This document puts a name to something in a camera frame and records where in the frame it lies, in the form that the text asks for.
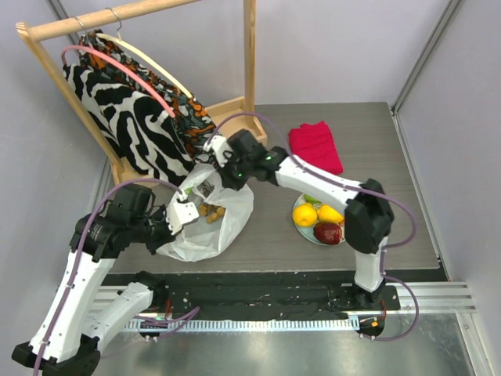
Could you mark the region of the white plastic bag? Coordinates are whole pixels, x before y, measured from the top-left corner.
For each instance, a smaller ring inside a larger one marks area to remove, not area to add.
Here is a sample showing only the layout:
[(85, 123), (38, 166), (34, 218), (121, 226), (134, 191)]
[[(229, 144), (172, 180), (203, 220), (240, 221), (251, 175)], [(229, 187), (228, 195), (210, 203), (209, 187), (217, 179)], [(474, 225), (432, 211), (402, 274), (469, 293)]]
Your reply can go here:
[(222, 186), (220, 175), (209, 164), (198, 164), (180, 188), (198, 210), (202, 203), (226, 208), (222, 219), (212, 224), (199, 216), (176, 237), (157, 250), (160, 255), (182, 262), (199, 262), (220, 255), (241, 233), (254, 209), (254, 194), (249, 186), (236, 191)]

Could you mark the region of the brown fake fruit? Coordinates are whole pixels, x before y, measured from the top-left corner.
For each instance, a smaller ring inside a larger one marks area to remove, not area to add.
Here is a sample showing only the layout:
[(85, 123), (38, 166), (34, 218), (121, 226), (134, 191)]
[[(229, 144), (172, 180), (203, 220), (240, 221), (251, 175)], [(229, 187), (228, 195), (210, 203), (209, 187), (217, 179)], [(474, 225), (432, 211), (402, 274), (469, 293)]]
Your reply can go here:
[(198, 207), (198, 212), (206, 219), (207, 223), (212, 224), (224, 217), (226, 208), (222, 206), (202, 203)]

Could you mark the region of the green fake fruit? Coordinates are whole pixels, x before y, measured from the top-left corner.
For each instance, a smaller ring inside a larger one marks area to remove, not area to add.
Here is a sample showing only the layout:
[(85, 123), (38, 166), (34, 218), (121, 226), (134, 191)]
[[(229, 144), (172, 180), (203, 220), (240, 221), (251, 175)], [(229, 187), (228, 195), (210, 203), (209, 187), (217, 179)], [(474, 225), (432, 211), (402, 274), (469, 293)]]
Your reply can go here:
[(304, 194), (303, 198), (304, 198), (305, 202), (307, 202), (309, 204), (320, 204), (321, 203), (321, 200), (318, 200), (318, 199), (311, 197), (307, 194)]

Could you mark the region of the yellow fake orange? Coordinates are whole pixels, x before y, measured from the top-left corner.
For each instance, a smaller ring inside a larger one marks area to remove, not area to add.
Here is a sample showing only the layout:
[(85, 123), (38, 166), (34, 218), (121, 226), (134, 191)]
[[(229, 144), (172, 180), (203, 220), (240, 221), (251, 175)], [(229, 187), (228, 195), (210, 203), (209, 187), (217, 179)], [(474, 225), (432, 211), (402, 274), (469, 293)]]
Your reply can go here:
[(293, 210), (292, 219), (297, 226), (310, 227), (316, 224), (318, 215), (312, 205), (305, 203)]

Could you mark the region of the dark red fake apple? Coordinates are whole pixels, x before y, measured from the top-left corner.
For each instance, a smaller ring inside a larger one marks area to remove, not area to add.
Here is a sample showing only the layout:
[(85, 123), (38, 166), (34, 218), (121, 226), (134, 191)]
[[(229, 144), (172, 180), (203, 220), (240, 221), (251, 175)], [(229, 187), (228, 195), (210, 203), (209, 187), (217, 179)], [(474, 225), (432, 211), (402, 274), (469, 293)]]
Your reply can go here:
[(342, 228), (332, 222), (317, 222), (313, 228), (313, 234), (322, 244), (336, 245), (343, 240)]

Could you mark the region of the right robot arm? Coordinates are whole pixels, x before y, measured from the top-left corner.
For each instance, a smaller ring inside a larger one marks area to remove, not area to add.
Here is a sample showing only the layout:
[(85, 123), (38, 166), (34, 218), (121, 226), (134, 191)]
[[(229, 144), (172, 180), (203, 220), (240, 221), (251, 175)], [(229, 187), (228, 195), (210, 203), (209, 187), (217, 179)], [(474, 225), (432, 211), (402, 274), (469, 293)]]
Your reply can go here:
[(376, 180), (357, 183), (322, 172), (281, 146), (267, 149), (245, 129), (229, 138), (212, 136), (204, 150), (215, 158), (225, 188), (240, 190), (255, 178), (305, 193), (342, 214), (345, 240), (355, 252), (355, 303), (372, 309), (380, 302), (381, 256), (395, 216)]

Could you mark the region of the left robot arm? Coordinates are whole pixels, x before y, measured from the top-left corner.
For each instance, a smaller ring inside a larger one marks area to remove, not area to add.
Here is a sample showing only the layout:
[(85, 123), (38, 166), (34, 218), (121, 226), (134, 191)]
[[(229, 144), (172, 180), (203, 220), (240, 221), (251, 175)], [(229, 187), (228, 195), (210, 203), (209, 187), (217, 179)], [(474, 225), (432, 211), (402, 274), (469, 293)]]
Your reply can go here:
[(161, 311), (164, 279), (141, 271), (95, 319), (88, 314), (106, 275), (130, 244), (155, 251), (171, 237), (164, 206), (151, 209), (153, 191), (131, 184), (114, 189), (106, 209), (80, 219), (70, 240), (65, 274), (36, 335), (16, 345), (11, 358), (36, 375), (91, 375), (121, 328), (143, 310)]

